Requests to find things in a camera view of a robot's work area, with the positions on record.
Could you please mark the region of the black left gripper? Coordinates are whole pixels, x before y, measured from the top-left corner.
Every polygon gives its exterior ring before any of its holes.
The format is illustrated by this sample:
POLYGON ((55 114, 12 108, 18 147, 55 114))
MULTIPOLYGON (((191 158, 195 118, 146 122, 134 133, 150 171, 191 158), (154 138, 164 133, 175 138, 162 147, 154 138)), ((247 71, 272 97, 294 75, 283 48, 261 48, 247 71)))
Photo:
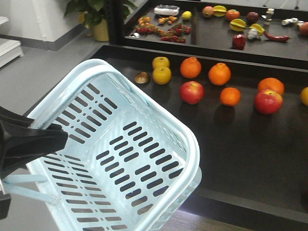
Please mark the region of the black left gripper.
MULTIPOLYGON (((65 147, 68 134, 57 129, 33 129, 0 121, 0 178, 18 168, 65 147)), ((8 216, 12 197, 0 180, 0 219, 8 216)))

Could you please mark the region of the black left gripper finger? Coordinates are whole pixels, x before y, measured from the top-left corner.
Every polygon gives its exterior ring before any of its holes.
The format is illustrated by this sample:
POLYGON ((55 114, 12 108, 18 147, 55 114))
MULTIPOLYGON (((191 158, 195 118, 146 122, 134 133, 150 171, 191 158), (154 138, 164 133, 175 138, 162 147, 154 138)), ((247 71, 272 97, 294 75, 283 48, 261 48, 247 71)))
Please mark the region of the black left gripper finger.
POLYGON ((0 107, 0 128, 4 129, 3 122, 8 123, 9 125, 21 127, 21 128, 28 128, 34 119, 16 114, 11 112, 3 107, 0 107))

